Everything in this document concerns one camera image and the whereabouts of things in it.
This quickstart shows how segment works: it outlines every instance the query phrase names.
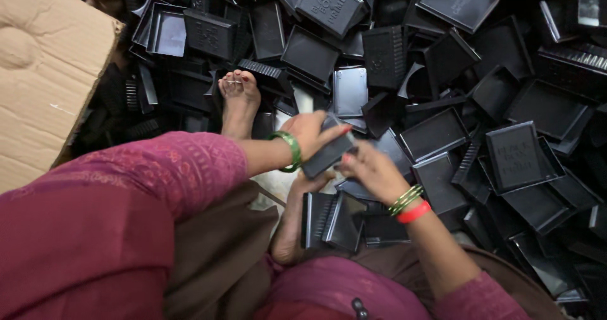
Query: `bangle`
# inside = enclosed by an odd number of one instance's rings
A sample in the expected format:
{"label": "bangle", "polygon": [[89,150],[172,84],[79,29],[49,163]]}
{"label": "bangle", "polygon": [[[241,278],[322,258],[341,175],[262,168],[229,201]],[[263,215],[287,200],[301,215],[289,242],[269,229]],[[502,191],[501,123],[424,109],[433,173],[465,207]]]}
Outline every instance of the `bangle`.
{"label": "bangle", "polygon": [[398,220],[398,222],[402,224],[411,223],[417,218],[420,218],[421,216],[428,213],[430,210],[432,210],[432,208],[430,208],[430,204],[428,203],[428,201],[424,200],[423,203],[419,204],[414,209],[407,212],[402,212],[397,215],[396,220]]}
{"label": "bangle", "polygon": [[392,204],[389,208],[392,215],[397,215],[401,213],[405,207],[409,204],[413,203],[415,199],[417,199],[421,194],[424,193],[424,188],[419,184],[410,188],[407,192],[404,192],[403,195],[398,197],[398,199]]}
{"label": "bangle", "polygon": [[286,143],[289,144],[289,147],[291,147],[291,156],[292,156],[292,166],[291,168],[281,168],[280,171],[284,172],[284,173],[293,173],[295,172],[299,166],[302,163],[302,150],[299,147],[299,143],[297,143],[297,139],[287,133],[287,132],[273,132],[272,134],[270,134],[270,136],[268,137],[268,139],[275,139],[277,137],[282,138],[283,140],[286,141]]}

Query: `green bangle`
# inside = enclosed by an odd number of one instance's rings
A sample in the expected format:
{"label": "green bangle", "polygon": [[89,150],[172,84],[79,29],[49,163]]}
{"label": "green bangle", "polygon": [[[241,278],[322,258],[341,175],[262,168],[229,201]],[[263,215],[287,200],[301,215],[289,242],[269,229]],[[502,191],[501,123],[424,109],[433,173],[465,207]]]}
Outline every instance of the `green bangle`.
{"label": "green bangle", "polygon": [[281,172],[284,173],[293,173],[295,172],[299,166],[302,163],[302,150],[299,147],[299,143],[297,143],[297,139],[287,133],[287,132],[273,132],[268,139],[275,139],[277,137],[282,138],[283,140],[286,141],[286,143],[289,144],[289,147],[291,147],[291,155],[293,157],[293,161],[292,161],[292,167],[291,168],[282,168],[280,169]]}
{"label": "green bangle", "polygon": [[413,203],[415,199],[421,196],[424,193],[424,188],[420,185],[415,185],[410,188],[407,192],[401,195],[389,208],[389,211],[392,215],[397,215],[401,213],[405,207],[409,206],[409,204]]}

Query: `brown cloth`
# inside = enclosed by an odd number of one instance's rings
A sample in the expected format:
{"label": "brown cloth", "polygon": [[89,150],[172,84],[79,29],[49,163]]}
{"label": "brown cloth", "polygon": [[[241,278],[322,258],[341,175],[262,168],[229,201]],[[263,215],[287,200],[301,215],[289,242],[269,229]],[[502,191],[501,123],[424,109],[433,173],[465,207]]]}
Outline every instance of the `brown cloth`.
{"label": "brown cloth", "polygon": [[[248,209],[261,191],[254,182],[242,184],[224,200],[176,227],[175,266],[164,294],[167,319],[249,319],[262,305],[272,276],[262,257],[278,212],[275,207]],[[521,271],[486,251],[463,247],[531,318],[563,319],[548,294]],[[356,255],[327,251],[313,257],[327,255],[349,258],[400,283],[432,309],[432,291],[413,245],[362,248]]]}

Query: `brown cardboard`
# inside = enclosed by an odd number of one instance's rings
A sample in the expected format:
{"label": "brown cardboard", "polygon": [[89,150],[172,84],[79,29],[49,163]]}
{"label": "brown cardboard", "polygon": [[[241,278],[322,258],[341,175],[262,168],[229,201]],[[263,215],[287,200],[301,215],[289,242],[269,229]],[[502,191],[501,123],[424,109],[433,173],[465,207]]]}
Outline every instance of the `brown cardboard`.
{"label": "brown cardboard", "polygon": [[80,0],[0,0],[0,193],[65,150],[122,27]]}

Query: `woman's right hand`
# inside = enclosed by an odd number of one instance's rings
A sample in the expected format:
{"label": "woman's right hand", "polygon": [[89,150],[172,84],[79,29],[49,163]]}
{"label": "woman's right hand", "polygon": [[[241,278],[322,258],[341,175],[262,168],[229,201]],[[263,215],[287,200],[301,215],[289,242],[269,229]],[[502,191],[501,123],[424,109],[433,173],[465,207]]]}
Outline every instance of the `woman's right hand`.
{"label": "woman's right hand", "polygon": [[356,145],[357,154],[344,154],[339,170],[344,176],[357,178],[385,205],[392,205],[411,186],[386,154],[366,141],[357,141]]}

